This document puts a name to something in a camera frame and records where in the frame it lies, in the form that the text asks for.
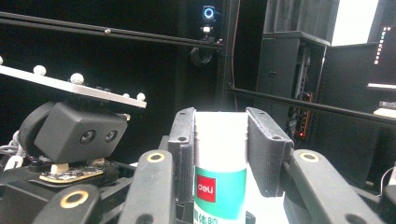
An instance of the metal rail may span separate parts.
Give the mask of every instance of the metal rail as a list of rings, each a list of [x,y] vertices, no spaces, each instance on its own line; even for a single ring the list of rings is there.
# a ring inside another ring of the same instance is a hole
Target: metal rail
[[[230,107],[227,103],[227,87],[233,80],[233,48],[240,2],[240,0],[223,1],[221,32],[224,47],[219,51],[216,84],[216,105],[219,110],[228,109]]]
[[[373,115],[373,114],[369,114],[369,113],[363,113],[363,112],[356,111],[356,110],[349,110],[349,109],[344,109],[344,108],[330,106],[330,105],[320,105],[320,104],[315,104],[315,103],[309,103],[309,102],[305,102],[305,101],[293,100],[293,99],[288,99],[288,98],[284,98],[284,97],[258,93],[255,91],[241,90],[241,89],[237,89],[237,88],[228,88],[227,91],[250,96],[250,97],[255,97],[255,98],[259,98],[259,99],[263,99],[263,100],[274,101],[274,102],[285,104],[285,105],[294,105],[294,106],[297,106],[300,108],[309,109],[311,111],[329,112],[329,113],[343,115],[343,116],[352,117],[352,118],[356,118],[356,119],[365,119],[365,120],[375,121],[375,122],[379,122],[379,123],[387,124],[387,125],[396,125],[396,119],[381,117],[381,116],[377,116],[377,115]]]
[[[209,43],[202,40],[192,40],[168,35],[155,35],[69,21],[56,21],[38,17],[12,14],[7,12],[0,12],[0,23],[84,35],[101,35],[180,46],[198,47],[202,49],[222,49],[222,44],[220,43]]]

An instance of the screen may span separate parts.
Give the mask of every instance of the screen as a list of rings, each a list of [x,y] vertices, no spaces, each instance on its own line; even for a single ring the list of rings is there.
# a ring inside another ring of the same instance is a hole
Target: screen
[[[396,91],[396,26],[382,27],[368,88]]]

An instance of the webcam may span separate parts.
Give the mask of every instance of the webcam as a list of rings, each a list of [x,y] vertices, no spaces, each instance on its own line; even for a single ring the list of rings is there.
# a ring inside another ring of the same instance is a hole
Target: webcam
[[[203,9],[203,20],[204,23],[215,22],[215,8],[212,6],[204,6]]]

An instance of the camera lens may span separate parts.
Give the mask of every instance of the camera lens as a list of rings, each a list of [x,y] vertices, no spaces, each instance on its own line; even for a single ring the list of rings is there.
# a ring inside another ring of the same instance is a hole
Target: camera lens
[[[117,131],[111,131],[106,135],[105,142],[109,143],[112,142],[114,139],[116,139],[118,132]]]
[[[86,145],[86,144],[89,144],[93,140],[94,137],[95,137],[95,131],[89,130],[81,136],[81,138],[79,139],[79,142],[82,145]]]
[[[212,19],[213,18],[213,9],[212,8],[205,9],[204,15],[207,19]]]

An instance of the white cylindrical container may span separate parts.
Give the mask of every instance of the white cylindrical container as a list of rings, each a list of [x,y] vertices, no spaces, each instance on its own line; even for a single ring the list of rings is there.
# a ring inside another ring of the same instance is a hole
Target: white cylindrical container
[[[248,114],[195,114],[194,224],[245,223]]]

